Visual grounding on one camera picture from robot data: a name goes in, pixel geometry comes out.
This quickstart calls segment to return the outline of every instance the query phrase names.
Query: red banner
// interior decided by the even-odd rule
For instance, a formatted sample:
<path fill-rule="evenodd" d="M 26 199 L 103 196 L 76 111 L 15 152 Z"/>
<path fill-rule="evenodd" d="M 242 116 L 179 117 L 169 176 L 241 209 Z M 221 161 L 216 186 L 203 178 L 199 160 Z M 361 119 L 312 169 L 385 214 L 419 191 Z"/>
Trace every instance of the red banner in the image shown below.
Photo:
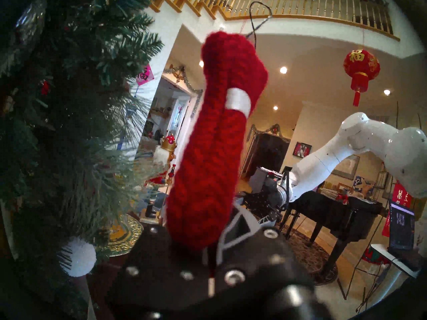
<path fill-rule="evenodd" d="M 392 201 L 405 207 L 410 207 L 412 196 L 409 195 L 400 183 L 396 183 L 393 189 Z M 386 224 L 384 225 L 383 232 L 381 234 L 383 236 L 390 237 L 390 212 L 387 215 Z"/>
<path fill-rule="evenodd" d="M 397 183 L 394 185 L 393 197 L 392 201 L 403 205 L 405 207 L 409 207 L 411 205 L 412 196 L 405 190 L 405 188 Z"/>

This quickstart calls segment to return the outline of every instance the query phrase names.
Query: piano leg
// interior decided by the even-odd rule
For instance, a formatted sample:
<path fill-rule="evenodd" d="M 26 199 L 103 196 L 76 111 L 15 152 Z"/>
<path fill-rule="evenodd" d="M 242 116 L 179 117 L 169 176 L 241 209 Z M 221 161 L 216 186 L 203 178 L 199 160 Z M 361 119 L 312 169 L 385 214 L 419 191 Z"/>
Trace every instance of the piano leg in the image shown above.
<path fill-rule="evenodd" d="M 288 221 L 288 218 L 289 218 L 289 216 L 291 215 L 291 209 L 290 208 L 288 208 L 286 211 L 285 211 L 285 214 L 283 215 L 283 219 L 282 219 L 282 222 L 280 223 L 280 226 L 279 226 L 279 230 L 280 231 L 282 231 L 282 229 L 283 229 L 283 226 L 286 224 L 286 221 Z"/>
<path fill-rule="evenodd" d="M 310 237 L 310 242 L 307 245 L 308 247 L 311 247 L 313 245 L 314 240 L 319 235 L 320 230 L 322 229 L 322 227 L 323 227 L 322 223 L 319 223 L 319 222 L 316 223 L 316 227 L 314 227 L 314 231 L 313 231 L 313 233 L 311 234 L 311 237 Z"/>
<path fill-rule="evenodd" d="M 328 260 L 326 261 L 325 265 L 322 268 L 322 271 L 320 272 L 320 276 L 325 277 L 329 274 L 329 272 L 333 269 L 333 266 L 335 265 L 336 261 L 338 260 L 339 256 L 342 254 L 348 243 L 349 241 L 336 241 Z"/>
<path fill-rule="evenodd" d="M 295 212 L 294 217 L 292 218 L 291 224 L 289 225 L 288 231 L 286 232 L 286 235 L 285 235 L 285 239 L 286 240 L 289 240 L 292 227 L 295 225 L 296 220 L 298 219 L 298 217 L 299 217 L 299 212 Z"/>

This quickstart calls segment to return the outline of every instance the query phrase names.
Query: lantern tassel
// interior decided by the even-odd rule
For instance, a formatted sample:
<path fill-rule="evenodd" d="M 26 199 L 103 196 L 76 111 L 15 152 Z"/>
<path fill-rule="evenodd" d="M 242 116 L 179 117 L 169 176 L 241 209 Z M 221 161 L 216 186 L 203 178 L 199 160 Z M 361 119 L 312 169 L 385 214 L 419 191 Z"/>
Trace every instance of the lantern tassel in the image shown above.
<path fill-rule="evenodd" d="M 357 91 L 354 93 L 353 106 L 359 106 L 359 101 L 360 101 L 360 92 Z"/>

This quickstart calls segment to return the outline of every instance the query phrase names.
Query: black piano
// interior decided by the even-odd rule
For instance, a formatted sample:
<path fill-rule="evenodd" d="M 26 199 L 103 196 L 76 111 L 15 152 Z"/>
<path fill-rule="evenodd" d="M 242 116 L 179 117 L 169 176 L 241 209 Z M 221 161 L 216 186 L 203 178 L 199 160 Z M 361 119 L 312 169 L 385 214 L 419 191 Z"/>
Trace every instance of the black piano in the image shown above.
<path fill-rule="evenodd" d="M 368 203 L 356 197 L 349 197 L 348 204 L 344 205 L 325 195 L 308 191 L 294 202 L 289 203 L 289 208 L 286 210 L 280 224 L 280 230 L 283 229 L 292 210 L 295 210 L 296 213 L 286 233 L 287 239 L 299 214 L 303 214 L 316 222 L 316 227 L 310 238 L 310 244 L 313 244 L 322 227 L 330 229 L 330 233 L 338 238 L 319 274 L 325 277 L 333 268 L 348 243 L 364 240 L 368 237 L 375 218 L 382 210 L 382 204 Z"/>

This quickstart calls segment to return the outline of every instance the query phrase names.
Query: white pom-pom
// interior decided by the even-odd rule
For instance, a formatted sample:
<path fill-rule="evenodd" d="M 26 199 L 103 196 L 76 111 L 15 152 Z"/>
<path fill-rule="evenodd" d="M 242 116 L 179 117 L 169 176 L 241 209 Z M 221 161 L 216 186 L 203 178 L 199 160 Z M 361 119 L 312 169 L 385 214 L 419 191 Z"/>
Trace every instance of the white pom-pom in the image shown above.
<path fill-rule="evenodd" d="M 61 264 L 62 269 L 69 276 L 82 277 L 94 268 L 97 260 L 97 254 L 95 252 L 95 247 L 92 244 L 83 241 L 81 238 L 72 237 L 64 249 L 71 252 L 70 254 L 68 252 L 64 252 L 64 255 L 71 258 L 71 265 L 68 266 L 69 264 Z"/>

